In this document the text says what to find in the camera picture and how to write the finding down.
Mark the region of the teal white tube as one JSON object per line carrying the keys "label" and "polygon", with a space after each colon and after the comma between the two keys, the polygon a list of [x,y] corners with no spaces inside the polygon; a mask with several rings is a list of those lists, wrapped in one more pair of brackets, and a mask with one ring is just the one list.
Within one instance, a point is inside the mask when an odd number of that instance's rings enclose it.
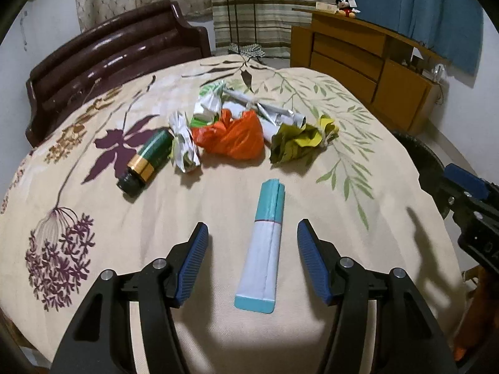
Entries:
{"label": "teal white tube", "polygon": [[261,184],[245,265],[234,297],[241,310],[270,314],[276,305],[285,186],[278,179]]}

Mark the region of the mickey mouse plush toy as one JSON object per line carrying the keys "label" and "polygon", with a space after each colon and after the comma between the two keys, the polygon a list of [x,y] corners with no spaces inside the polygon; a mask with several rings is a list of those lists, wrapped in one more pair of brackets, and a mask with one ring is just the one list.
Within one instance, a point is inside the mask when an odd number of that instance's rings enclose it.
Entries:
{"label": "mickey mouse plush toy", "polygon": [[356,14],[360,13],[356,0],[336,0],[336,5],[336,14],[342,15],[346,18],[354,19]]}

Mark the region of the floral beige table cloth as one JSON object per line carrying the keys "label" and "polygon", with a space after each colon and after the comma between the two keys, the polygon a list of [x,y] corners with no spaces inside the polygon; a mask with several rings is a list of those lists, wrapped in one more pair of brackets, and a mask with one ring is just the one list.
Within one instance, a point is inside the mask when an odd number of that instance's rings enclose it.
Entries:
{"label": "floral beige table cloth", "polygon": [[[339,135],[315,156],[273,165],[204,155],[182,173],[165,165],[134,200],[121,170],[174,112],[192,112],[211,81],[306,116]],[[261,185],[285,187],[275,310],[239,310]],[[1,207],[1,309],[52,358],[102,270],[141,270],[186,241],[198,222],[210,246],[191,297],[173,312],[193,373],[313,373],[334,318],[298,254],[297,225],[369,270],[408,273],[442,331],[464,309],[458,260],[408,152],[338,81],[310,69],[271,69],[235,55],[145,75],[85,103],[20,163]]]}

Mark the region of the orange plastic bag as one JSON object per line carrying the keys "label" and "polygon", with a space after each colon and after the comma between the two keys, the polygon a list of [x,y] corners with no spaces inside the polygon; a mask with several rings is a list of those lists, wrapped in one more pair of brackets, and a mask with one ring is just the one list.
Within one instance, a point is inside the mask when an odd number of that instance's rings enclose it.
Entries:
{"label": "orange plastic bag", "polygon": [[229,109],[222,109],[218,121],[193,127],[191,131],[194,143],[208,154],[252,161],[264,151],[263,129],[258,116],[251,110],[243,111],[236,119]]}

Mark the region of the silver foil wrapper bundle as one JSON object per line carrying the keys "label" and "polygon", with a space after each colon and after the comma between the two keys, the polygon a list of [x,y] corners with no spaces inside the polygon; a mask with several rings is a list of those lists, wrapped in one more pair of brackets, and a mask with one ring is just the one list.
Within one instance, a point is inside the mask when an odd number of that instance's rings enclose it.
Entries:
{"label": "silver foil wrapper bundle", "polygon": [[256,111],[261,117],[275,126],[281,124],[303,127],[306,124],[306,117],[292,110],[267,104],[257,98],[250,98],[248,95],[234,89],[223,88],[223,92],[232,100],[236,100],[247,110]]}

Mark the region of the white router on cabinet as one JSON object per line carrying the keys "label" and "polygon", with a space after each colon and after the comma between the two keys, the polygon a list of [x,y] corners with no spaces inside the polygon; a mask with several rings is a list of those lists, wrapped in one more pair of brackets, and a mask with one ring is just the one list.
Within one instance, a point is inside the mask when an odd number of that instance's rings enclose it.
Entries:
{"label": "white router on cabinet", "polygon": [[433,83],[440,83],[447,76],[446,66],[443,63],[437,63],[431,69],[424,69],[422,75]]}

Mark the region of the blue curtain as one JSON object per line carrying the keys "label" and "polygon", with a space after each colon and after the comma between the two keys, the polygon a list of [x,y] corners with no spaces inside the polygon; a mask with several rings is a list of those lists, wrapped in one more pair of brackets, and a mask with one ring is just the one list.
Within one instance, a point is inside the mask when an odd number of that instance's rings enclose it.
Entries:
{"label": "blue curtain", "polygon": [[478,0],[356,0],[360,19],[395,31],[474,75],[480,62],[483,8]]}

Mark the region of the green white snack wrapper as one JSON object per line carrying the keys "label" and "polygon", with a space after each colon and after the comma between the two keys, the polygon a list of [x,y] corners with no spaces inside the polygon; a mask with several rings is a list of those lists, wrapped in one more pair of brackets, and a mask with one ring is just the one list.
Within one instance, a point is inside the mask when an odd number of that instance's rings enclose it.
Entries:
{"label": "green white snack wrapper", "polygon": [[204,127],[213,124],[222,110],[222,93],[226,87],[224,80],[218,80],[201,87],[195,102],[191,127]]}

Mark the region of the white green toothpaste tube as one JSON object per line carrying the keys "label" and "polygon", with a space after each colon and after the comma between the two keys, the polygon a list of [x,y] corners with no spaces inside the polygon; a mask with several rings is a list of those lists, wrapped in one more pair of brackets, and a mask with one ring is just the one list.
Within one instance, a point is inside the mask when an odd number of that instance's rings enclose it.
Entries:
{"label": "white green toothpaste tube", "polygon": [[272,122],[269,122],[268,120],[261,117],[259,118],[259,121],[262,128],[264,140],[268,144],[270,144],[272,142],[272,137],[278,133],[280,126],[274,125]]}

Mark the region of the small silver wrapper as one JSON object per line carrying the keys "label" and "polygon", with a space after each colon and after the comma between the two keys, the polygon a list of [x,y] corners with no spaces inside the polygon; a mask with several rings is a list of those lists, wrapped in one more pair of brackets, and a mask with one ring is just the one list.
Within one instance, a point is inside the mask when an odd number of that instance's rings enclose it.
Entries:
{"label": "small silver wrapper", "polygon": [[171,161],[182,173],[189,173],[201,165],[185,112],[176,111],[169,117],[173,135]]}

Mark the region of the green gold cylinder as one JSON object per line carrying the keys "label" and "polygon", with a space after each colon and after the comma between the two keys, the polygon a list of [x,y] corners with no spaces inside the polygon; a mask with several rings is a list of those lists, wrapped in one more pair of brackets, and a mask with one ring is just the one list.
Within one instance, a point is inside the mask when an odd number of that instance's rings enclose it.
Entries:
{"label": "green gold cylinder", "polygon": [[128,197],[138,196],[172,153],[173,135],[163,128],[155,133],[128,162],[117,186]]}

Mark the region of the black metal plant stand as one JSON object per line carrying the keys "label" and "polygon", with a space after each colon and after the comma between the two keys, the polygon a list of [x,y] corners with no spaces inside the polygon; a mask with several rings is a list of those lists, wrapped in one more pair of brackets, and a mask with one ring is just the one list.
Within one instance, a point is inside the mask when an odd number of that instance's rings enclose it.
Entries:
{"label": "black metal plant stand", "polygon": [[256,0],[225,0],[229,50],[242,53],[248,45],[258,45]]}

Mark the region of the dark brown leather sofa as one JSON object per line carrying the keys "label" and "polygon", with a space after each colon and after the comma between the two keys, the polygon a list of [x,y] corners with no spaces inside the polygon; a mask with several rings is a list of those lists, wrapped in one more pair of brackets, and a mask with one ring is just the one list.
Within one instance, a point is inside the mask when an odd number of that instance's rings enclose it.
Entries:
{"label": "dark brown leather sofa", "polygon": [[210,56],[206,28],[189,24],[177,2],[163,0],[119,14],[31,70],[25,136],[36,147],[88,100],[154,71]]}

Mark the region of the yellow green wrapper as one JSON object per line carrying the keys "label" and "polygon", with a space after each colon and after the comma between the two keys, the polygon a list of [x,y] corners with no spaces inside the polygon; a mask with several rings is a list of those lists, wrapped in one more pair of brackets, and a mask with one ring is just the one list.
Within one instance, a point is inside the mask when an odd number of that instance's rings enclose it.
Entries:
{"label": "yellow green wrapper", "polygon": [[270,161],[280,165],[307,156],[315,156],[339,136],[339,126],[334,119],[321,116],[318,125],[302,127],[283,124],[272,136]]}

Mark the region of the black lined trash bin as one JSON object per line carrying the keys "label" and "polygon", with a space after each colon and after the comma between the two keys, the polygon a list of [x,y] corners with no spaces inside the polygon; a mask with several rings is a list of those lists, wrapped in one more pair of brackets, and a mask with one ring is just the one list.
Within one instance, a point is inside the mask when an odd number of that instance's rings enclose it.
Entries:
{"label": "black lined trash bin", "polygon": [[393,131],[392,134],[413,161],[419,173],[421,189],[433,198],[442,219],[446,219],[450,211],[448,202],[438,197],[444,164],[420,139],[398,131]]}

